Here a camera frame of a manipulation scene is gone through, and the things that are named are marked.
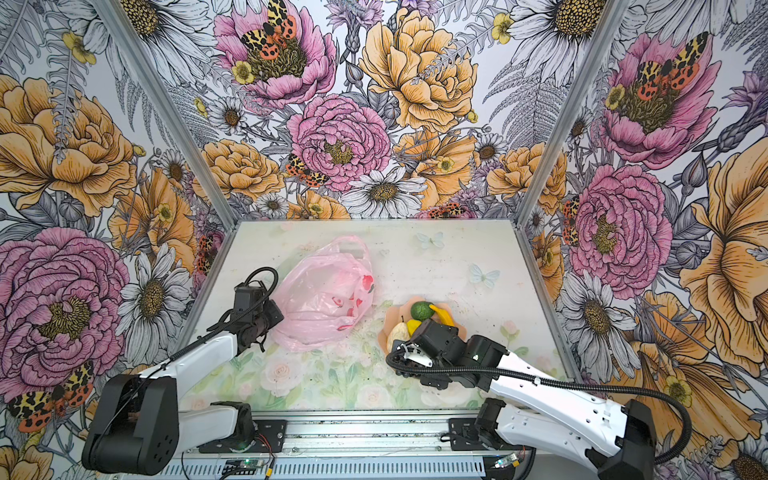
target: green fruit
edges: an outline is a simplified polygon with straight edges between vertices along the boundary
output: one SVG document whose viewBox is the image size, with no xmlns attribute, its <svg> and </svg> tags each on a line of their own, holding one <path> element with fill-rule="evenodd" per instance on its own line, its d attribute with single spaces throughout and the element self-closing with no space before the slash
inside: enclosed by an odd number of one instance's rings
<svg viewBox="0 0 768 480">
<path fill-rule="evenodd" d="M 435 310 L 429 308 L 430 305 L 432 305 L 430 302 L 416 302 L 411 305 L 411 318 L 423 322 L 432 317 L 435 314 Z"/>
</svg>

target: floral tablecloth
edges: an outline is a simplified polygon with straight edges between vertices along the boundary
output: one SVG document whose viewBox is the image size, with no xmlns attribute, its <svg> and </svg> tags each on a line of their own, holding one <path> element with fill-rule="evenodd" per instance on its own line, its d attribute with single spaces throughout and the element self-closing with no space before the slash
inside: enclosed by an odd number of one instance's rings
<svg viewBox="0 0 768 480">
<path fill-rule="evenodd" d="M 244 223 L 194 335 L 231 306 L 231 287 L 251 270 L 279 265 L 284 277 L 302 258 L 348 234 L 366 242 L 376 276 L 374 305 L 349 337 L 307 353 L 268 339 L 265 353 L 254 346 L 214 370 L 182 398 L 183 408 L 220 400 L 249 402 L 254 411 L 479 407 L 484 392 L 478 389 L 452 383 L 438 391 L 386 366 L 376 342 L 385 312 L 417 294 L 451 305 L 469 335 L 488 336 L 564 377 L 513 230 L 503 220 Z M 486 280 L 498 270 L 498 279 L 473 283 L 473 266 Z"/>
</svg>

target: metal post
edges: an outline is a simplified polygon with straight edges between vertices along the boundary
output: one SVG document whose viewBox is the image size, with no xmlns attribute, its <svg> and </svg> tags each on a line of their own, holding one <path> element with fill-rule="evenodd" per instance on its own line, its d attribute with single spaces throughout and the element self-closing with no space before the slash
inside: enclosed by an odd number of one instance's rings
<svg viewBox="0 0 768 480">
<path fill-rule="evenodd" d="M 125 15 L 120 0 L 92 2 L 99 18 L 104 22 L 109 34 L 120 49 L 121 57 L 126 60 L 139 83 L 147 92 L 157 113 L 176 140 L 184 158 L 192 166 L 200 185 L 208 195 L 227 233 L 234 230 L 237 219 L 221 193 L 221 189 L 210 173 L 210 168 L 203 159 L 200 148 L 195 144 L 192 134 L 184 124 L 184 119 L 165 89 L 163 79 L 154 67 L 154 63 L 144 48 L 141 39 Z"/>
<path fill-rule="evenodd" d="M 594 87 L 594 76 L 611 49 L 611 42 L 614 40 L 619 25 L 621 25 L 621 19 L 628 7 L 629 0 L 607 0 L 603 8 L 603 15 L 594 30 L 595 35 L 587 51 L 587 57 L 582 65 L 576 67 L 571 89 L 568 91 L 565 103 L 560 109 L 552 133 L 549 135 L 544 154 L 541 156 L 541 162 L 539 162 L 531 179 L 531 185 L 523 197 L 523 204 L 515 218 L 518 226 L 525 225 L 528 217 L 531 216 L 533 207 L 538 202 L 544 185 L 547 183 L 547 177 L 558 160 L 558 154 L 562 149 L 563 142 L 565 142 L 566 135 L 576 120 L 581 102 L 587 95 L 588 89 Z"/>
</svg>

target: orange flower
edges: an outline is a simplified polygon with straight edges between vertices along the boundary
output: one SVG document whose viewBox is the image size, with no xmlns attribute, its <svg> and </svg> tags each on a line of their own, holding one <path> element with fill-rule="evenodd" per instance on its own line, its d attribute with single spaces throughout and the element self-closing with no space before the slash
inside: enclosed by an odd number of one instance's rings
<svg viewBox="0 0 768 480">
<path fill-rule="evenodd" d="M 133 145 L 96 98 L 77 91 L 72 131 L 57 152 L 51 98 L 60 93 L 42 79 L 28 78 L 22 87 L 0 75 L 0 191 L 25 194 L 19 209 L 36 204 L 48 188 L 66 192 L 96 217 L 136 187 Z"/>
<path fill-rule="evenodd" d="M 458 140 L 446 135 L 442 140 L 431 131 L 417 131 L 403 135 L 400 143 L 392 148 L 399 154 L 399 161 L 416 164 L 411 178 L 424 177 L 427 188 L 421 195 L 422 210 L 441 205 L 451 199 L 461 186 L 472 179 L 472 165 L 480 165 L 480 156 L 475 151 L 475 137 Z"/>
<path fill-rule="evenodd" d="M 401 127 L 445 133 L 472 110 L 478 66 L 469 58 L 428 73 L 438 55 L 453 46 L 453 34 L 440 29 L 418 10 L 397 12 L 394 34 L 381 22 L 368 31 L 359 66 L 369 74 L 376 93 L 391 91 L 400 103 Z"/>
<path fill-rule="evenodd" d="M 306 195 L 296 197 L 299 205 L 288 205 L 288 220 L 319 219 L 340 220 L 349 219 L 346 208 L 333 197 L 319 195 L 314 190 L 308 190 Z"/>
<path fill-rule="evenodd" d="M 19 458 L 12 446 L 0 447 L 0 475 L 7 480 L 51 480 L 53 454 L 31 446 Z"/>
<path fill-rule="evenodd" d="M 752 411 L 725 391 L 733 387 L 720 366 L 705 361 L 713 346 L 704 335 L 705 325 L 696 323 L 696 317 L 672 293 L 646 292 L 644 300 L 641 315 L 649 318 L 641 320 L 640 333 L 635 333 L 643 338 L 630 343 L 642 367 L 633 379 L 621 373 L 621 379 L 610 384 L 665 392 L 689 407 L 694 436 L 684 455 L 704 446 L 711 435 L 721 435 L 725 449 L 715 465 L 722 468 L 739 455 L 737 441 L 747 435 L 760 435 L 760 423 L 750 420 Z M 681 332 L 670 319 L 682 323 L 687 332 Z M 742 392 L 747 389 L 742 382 L 737 382 L 737 386 Z M 613 397 L 620 403 L 633 398 L 615 394 Z M 667 403 L 650 397 L 640 396 L 636 400 L 653 411 L 659 441 L 669 432 L 674 432 L 672 441 L 677 441 L 683 428 L 677 412 Z"/>
<path fill-rule="evenodd" d="M 560 296 L 563 287 L 564 263 L 561 252 L 561 238 L 550 233 L 542 233 L 533 239 L 533 254 L 538 264 L 538 271 L 544 277 L 544 285 L 551 301 Z"/>
<path fill-rule="evenodd" d="M 710 168 L 708 211 L 693 204 L 699 223 L 711 228 L 709 254 L 681 270 L 690 304 L 707 316 L 707 338 L 724 362 L 752 376 L 768 359 L 768 138 Z"/>
<path fill-rule="evenodd" d="M 525 192 L 531 185 L 531 179 L 541 161 L 544 147 L 544 142 L 541 142 L 530 149 L 521 147 L 517 151 L 502 155 L 499 160 L 503 168 L 497 168 L 488 173 L 488 192 L 491 195 L 503 194 L 504 197 L 511 197 L 517 192 Z M 567 162 L 565 153 L 561 151 L 538 199 L 538 204 L 541 205 L 547 215 L 554 215 L 560 205 L 560 200 L 565 196 Z"/>
<path fill-rule="evenodd" d="M 226 198 L 236 192 L 255 201 L 285 187 L 280 165 L 245 142 L 211 142 L 203 147 L 203 156 Z M 197 178 L 192 186 L 197 195 L 207 198 Z"/>
<path fill-rule="evenodd" d="M 163 243 L 176 248 L 176 260 L 192 272 L 197 241 L 187 202 L 172 188 L 160 168 L 151 180 L 141 176 L 141 193 L 120 196 L 115 214 L 109 219 L 112 246 L 118 250 L 147 252 L 154 261 Z"/>
</svg>

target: pink plastic bag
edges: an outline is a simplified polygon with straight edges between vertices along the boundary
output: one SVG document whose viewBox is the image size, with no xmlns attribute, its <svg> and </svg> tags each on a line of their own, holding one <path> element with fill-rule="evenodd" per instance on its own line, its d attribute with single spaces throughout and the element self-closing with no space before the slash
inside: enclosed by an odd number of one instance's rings
<svg viewBox="0 0 768 480">
<path fill-rule="evenodd" d="M 301 260 L 272 298 L 285 319 L 270 333 L 280 345 L 306 352 L 337 342 L 373 302 L 368 247 L 358 237 L 339 237 Z"/>
</svg>

